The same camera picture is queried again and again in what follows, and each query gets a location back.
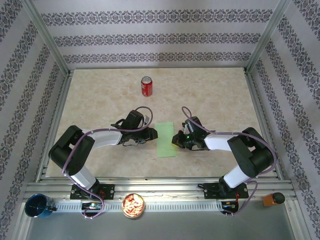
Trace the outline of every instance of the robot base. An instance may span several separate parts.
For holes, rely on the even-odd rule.
[[[114,184],[99,184],[97,190],[94,191],[103,200],[113,200],[115,194]],[[73,184],[70,193],[70,200],[98,200],[96,197],[87,194],[77,185]]]
[[[241,183],[239,186],[232,188],[231,191],[224,194],[219,190],[219,183],[203,183],[198,184],[198,187],[203,189],[204,199],[235,199],[236,193],[239,194],[239,199],[247,199],[249,197],[247,185]]]

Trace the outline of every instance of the beige tabletop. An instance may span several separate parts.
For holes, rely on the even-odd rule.
[[[150,97],[141,93],[143,76],[153,80]],[[242,68],[88,69],[73,74],[56,140],[71,125],[107,128],[139,106],[152,109],[151,127],[173,122],[175,133],[186,120],[182,106],[210,130],[260,132]],[[96,177],[221,177],[236,165],[228,151],[176,150],[176,157],[157,158],[156,140],[105,146],[92,150],[85,166]],[[61,169],[49,161],[46,176],[61,177]]]

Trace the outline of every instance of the green cloth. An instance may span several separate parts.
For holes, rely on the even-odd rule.
[[[171,143],[175,135],[174,123],[172,121],[156,123],[155,129],[158,133],[158,138],[156,139],[156,156],[158,158],[176,157],[176,146]]]

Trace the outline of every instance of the gray surface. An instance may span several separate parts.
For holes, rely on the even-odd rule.
[[[53,213],[31,220],[28,240],[291,240],[285,205],[251,202],[235,217],[220,212],[154,212],[131,220],[122,213],[84,219],[80,213]]]

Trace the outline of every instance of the floral border pattern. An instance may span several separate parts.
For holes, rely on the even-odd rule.
[[[273,117],[276,121],[277,128],[280,132],[280,136],[281,136],[285,151],[287,153],[288,160],[291,163],[291,168],[293,169],[295,180],[298,183],[299,190],[301,191],[303,202],[307,207],[306,210],[309,212],[309,218],[313,222],[312,227],[315,228],[316,236],[320,238],[320,219],[319,219],[320,212],[319,212],[319,207],[317,206],[317,201],[313,196],[314,193],[310,189],[311,186],[310,186],[308,177],[306,175],[304,168],[302,167],[300,157],[297,154],[295,143],[293,142],[291,133],[288,130],[287,122],[285,120],[285,117],[283,116],[283,112],[280,108],[276,94],[273,90],[269,76],[267,74],[267,71],[261,59],[259,59],[255,67],[262,81],[262,85],[263,85],[265,94],[268,98],[268,102],[271,107],[271,110],[273,112]],[[258,93],[255,81],[253,81],[253,85],[256,92]]]
[[[28,112],[30,103],[33,95],[35,94],[38,82],[43,73],[49,55],[50,51],[44,44],[23,90],[22,96],[20,97],[18,106],[16,106],[16,111],[14,112],[12,122],[10,122],[8,130],[6,131],[7,134],[4,136],[3,142],[0,145],[0,180],[3,178],[2,174],[5,173],[6,165],[11,157],[11,152],[16,144],[22,123],[25,120],[25,116]]]
[[[271,9],[184,9],[42,13],[47,26],[142,23],[266,23]]]
[[[297,34],[295,33],[292,25],[289,23],[286,16],[284,16],[277,26],[283,40],[291,52],[295,60],[295,64],[299,68],[304,81],[308,86],[310,93],[312,93],[315,103],[319,105],[320,109],[320,75],[314,67],[308,53],[302,46]]]
[[[318,169],[320,175],[320,143],[316,137],[315,131],[312,129],[312,125],[309,122],[307,113],[298,94],[296,93],[295,86],[292,84],[289,74],[287,73],[286,67],[279,56],[278,50],[272,40],[265,46],[265,50],[269,55],[272,62],[273,69],[275,70],[279,82],[283,87],[286,99],[291,106],[292,113],[295,117],[295,121],[300,129],[302,138],[305,141],[305,145],[308,147],[308,152],[311,155],[314,166]]]
[[[57,63],[55,63],[53,65],[52,71],[50,73],[50,77],[48,79],[47,85],[43,92],[43,96],[38,106],[37,113],[34,117],[34,121],[33,121],[31,130],[29,132],[29,136],[27,137],[27,140],[25,143],[25,148],[23,149],[23,154],[21,155],[21,159],[18,163],[18,168],[14,174],[14,181],[12,181],[12,186],[10,187],[9,195],[7,196],[7,201],[4,204],[4,211],[2,211],[1,213],[0,239],[6,239],[6,232],[7,232],[6,230],[8,229],[11,223],[11,218],[14,214],[14,210],[16,209],[16,206],[18,203],[18,197],[21,193],[21,187],[23,186],[23,182],[27,174],[27,169],[29,167],[31,157],[33,155],[37,138],[40,133],[40,129],[44,121],[46,111],[47,111],[50,98],[54,90],[59,72],[60,72],[59,66]]]
[[[0,10],[0,43],[23,8],[19,0],[7,0]]]
[[[308,22],[314,35],[320,41],[320,7],[315,0],[295,0],[293,1],[304,19]]]
[[[58,47],[136,44],[256,44],[260,33],[149,33],[55,36]]]
[[[2,111],[2,106],[8,98],[8,94],[13,87],[13,83],[16,81],[18,73],[21,70],[22,64],[25,62],[27,54],[34,43],[38,31],[36,26],[32,21],[28,24],[25,29],[23,36],[21,37],[19,44],[16,46],[12,57],[10,58],[6,68],[1,75],[0,80],[0,111]]]
[[[185,61],[247,61],[250,52],[160,52],[64,55],[67,64]]]

